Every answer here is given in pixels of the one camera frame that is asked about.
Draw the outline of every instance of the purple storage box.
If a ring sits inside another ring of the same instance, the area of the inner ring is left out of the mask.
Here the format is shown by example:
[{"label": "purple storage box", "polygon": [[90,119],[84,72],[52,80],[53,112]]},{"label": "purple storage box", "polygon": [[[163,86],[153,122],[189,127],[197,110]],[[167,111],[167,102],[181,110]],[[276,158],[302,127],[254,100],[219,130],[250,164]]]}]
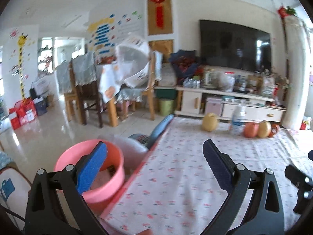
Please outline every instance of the purple storage box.
[{"label": "purple storage box", "polygon": [[223,108],[223,100],[219,98],[207,98],[207,102],[205,105],[205,114],[207,113],[214,113],[217,116],[222,115],[222,108]]}]

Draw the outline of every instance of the cabinet handle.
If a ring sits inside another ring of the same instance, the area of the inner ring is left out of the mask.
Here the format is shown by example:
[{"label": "cabinet handle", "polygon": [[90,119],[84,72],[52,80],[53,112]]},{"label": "cabinet handle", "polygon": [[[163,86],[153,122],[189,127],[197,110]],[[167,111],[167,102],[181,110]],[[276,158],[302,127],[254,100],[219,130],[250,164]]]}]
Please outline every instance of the cabinet handle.
[{"label": "cabinet handle", "polygon": [[195,99],[195,109],[198,109],[198,106],[199,106],[199,98],[197,97]]}]

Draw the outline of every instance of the silver screw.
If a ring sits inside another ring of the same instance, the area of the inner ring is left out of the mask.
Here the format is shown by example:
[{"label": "silver screw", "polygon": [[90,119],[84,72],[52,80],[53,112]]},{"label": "silver screw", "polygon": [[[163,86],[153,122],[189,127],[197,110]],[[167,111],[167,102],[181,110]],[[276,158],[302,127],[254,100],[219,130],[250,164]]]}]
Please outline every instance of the silver screw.
[{"label": "silver screw", "polygon": [[71,171],[71,170],[74,169],[74,165],[69,164],[69,165],[67,165],[67,166],[65,167],[65,169],[66,169],[67,171]]},{"label": "silver screw", "polygon": [[270,169],[270,168],[267,168],[267,169],[266,169],[266,172],[267,172],[268,174],[270,174],[270,175],[272,175],[272,174],[274,173],[273,170]]},{"label": "silver screw", "polygon": [[243,164],[237,164],[236,167],[238,170],[244,170],[245,169],[245,166]]},{"label": "silver screw", "polygon": [[38,175],[42,175],[44,173],[44,169],[39,169],[38,171],[37,171],[37,174]]}]

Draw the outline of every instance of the person's finger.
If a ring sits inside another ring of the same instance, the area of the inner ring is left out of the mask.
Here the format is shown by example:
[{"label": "person's finger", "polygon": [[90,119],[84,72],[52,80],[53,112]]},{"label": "person's finger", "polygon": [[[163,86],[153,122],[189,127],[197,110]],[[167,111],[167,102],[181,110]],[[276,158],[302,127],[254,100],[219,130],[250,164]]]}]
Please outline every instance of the person's finger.
[{"label": "person's finger", "polygon": [[137,235],[153,235],[151,230],[145,230],[142,231],[141,233],[138,233]]}]

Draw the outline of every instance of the television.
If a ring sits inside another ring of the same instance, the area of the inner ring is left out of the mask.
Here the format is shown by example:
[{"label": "television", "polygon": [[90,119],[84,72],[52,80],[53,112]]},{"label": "television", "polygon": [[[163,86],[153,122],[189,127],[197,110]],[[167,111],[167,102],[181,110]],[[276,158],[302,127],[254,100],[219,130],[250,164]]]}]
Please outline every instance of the television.
[{"label": "television", "polygon": [[270,34],[247,26],[200,20],[202,64],[271,71]]}]

